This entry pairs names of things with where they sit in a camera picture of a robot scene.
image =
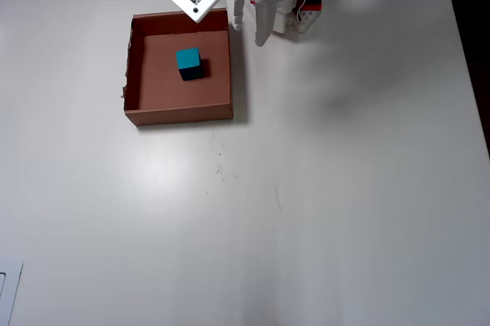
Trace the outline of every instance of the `teal cube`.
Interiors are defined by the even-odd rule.
[[[199,48],[177,51],[177,67],[182,79],[194,80],[204,76]]]

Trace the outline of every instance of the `cube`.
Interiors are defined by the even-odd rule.
[[[198,48],[177,51],[177,67],[185,81],[204,77],[201,55]]]

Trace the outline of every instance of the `table surface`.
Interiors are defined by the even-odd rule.
[[[231,33],[235,119],[124,116],[133,14],[0,0],[11,326],[487,325],[490,164],[451,0]]]

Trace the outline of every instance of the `open cardboard box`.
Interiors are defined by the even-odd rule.
[[[183,81],[176,53],[192,47],[204,77]],[[226,10],[199,24],[182,11],[135,15],[123,93],[124,112],[137,126],[233,118]]]

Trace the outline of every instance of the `mark on table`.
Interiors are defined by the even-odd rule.
[[[280,210],[282,210],[282,209],[283,209],[283,207],[281,206],[281,199],[279,198],[279,192],[278,192],[278,190],[277,190],[277,186],[276,186],[276,185],[274,185],[274,192],[275,192],[275,194],[276,194],[276,204],[277,204],[277,207],[278,207]]]

